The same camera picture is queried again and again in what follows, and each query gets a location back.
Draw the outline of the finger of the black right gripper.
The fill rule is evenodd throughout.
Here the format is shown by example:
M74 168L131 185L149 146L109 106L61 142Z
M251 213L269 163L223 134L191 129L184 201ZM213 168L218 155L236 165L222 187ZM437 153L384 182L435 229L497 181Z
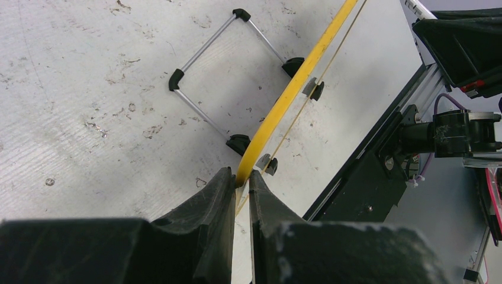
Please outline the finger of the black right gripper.
M501 94L501 8L435 11L412 29L448 84L470 98Z

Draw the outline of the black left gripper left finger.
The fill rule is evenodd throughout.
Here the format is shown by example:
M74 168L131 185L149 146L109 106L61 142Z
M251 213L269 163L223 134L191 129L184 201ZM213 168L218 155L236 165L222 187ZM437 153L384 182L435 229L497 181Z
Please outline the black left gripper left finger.
M2 283L230 283L235 177L224 167L164 216L1 224Z

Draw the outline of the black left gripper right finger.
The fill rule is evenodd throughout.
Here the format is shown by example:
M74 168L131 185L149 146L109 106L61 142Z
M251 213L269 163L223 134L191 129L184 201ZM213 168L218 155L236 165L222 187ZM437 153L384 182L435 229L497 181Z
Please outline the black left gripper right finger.
M306 221L249 176L253 283L448 283L441 262L412 228L374 222Z

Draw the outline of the white marker pen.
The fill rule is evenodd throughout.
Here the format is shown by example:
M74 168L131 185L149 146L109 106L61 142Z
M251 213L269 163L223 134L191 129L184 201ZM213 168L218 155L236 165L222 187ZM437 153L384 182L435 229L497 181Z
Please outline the white marker pen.
M419 0L403 0L407 7L419 20L436 20L437 17L429 11Z

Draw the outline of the yellow framed small whiteboard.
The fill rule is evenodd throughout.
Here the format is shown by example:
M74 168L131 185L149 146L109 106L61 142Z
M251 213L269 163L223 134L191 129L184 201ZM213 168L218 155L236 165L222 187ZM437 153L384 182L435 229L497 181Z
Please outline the yellow framed small whiteboard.
M266 153L278 160L274 194L304 215L422 65L401 1L340 1L340 11L252 138L237 168L233 283L252 279L249 176ZM318 101L302 93L324 82Z

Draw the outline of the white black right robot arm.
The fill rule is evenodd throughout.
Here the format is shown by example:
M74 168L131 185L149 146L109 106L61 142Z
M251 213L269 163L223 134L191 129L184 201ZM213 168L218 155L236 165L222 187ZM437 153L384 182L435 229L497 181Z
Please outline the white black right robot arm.
M410 1L417 15L411 29L435 60L447 84L469 98L501 94L501 8L432 11ZM501 115L458 108L435 113L433 121L403 127L403 152L436 157L495 153L494 124Z

